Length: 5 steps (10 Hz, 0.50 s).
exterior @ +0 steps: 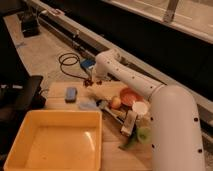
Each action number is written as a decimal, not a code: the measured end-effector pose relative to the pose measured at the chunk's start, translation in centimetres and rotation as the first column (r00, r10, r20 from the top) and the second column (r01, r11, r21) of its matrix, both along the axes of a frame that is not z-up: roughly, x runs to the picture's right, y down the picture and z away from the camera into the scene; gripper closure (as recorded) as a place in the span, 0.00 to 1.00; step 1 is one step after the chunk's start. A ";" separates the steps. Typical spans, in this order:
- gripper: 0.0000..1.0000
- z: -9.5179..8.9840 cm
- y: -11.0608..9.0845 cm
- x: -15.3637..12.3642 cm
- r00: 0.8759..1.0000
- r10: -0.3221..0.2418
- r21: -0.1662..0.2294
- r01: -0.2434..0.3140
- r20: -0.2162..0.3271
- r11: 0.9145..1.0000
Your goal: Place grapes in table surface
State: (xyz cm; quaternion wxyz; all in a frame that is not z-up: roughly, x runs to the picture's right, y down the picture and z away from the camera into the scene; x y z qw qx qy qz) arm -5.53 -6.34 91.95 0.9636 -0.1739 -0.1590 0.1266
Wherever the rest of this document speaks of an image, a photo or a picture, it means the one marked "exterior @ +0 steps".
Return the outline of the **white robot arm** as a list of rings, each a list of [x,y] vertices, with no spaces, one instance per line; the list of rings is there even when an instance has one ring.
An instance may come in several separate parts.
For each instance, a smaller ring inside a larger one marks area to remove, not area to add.
[[[122,65],[120,57],[115,49],[99,53],[92,79],[98,82],[110,73],[150,102],[153,171],[205,171],[198,107],[192,94]]]

